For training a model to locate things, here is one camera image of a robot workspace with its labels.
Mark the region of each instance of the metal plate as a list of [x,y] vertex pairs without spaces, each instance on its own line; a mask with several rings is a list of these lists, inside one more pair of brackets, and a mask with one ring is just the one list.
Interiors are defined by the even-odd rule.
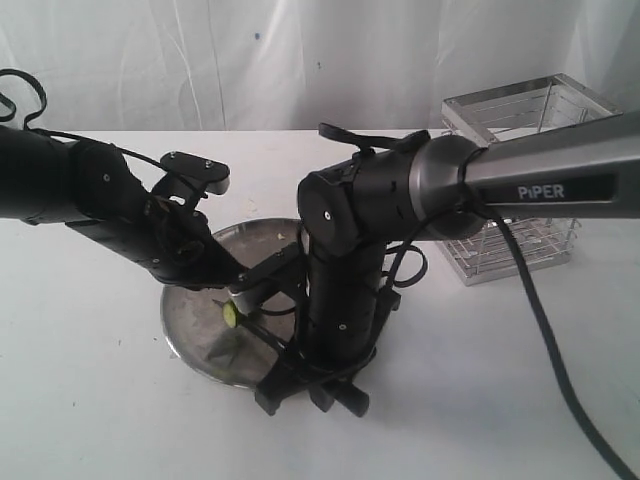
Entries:
[[[299,222],[264,219],[241,223],[213,235],[238,261],[253,267],[296,241]],[[169,346],[187,365],[206,377],[228,385],[254,388],[269,372],[276,353],[244,328],[231,329],[222,318],[226,290],[192,292],[164,288],[162,324]],[[293,302],[278,294],[264,307],[286,310]],[[284,340],[293,335],[294,314],[262,317],[262,325]]]

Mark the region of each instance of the metal wire rack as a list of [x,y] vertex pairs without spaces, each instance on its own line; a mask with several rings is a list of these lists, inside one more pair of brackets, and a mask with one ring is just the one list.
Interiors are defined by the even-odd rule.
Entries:
[[[486,147],[542,131],[622,113],[565,74],[448,98],[443,123]],[[566,263],[577,238],[576,219],[506,219],[531,269]],[[467,240],[440,244],[465,285],[517,273],[513,258],[493,222]]]

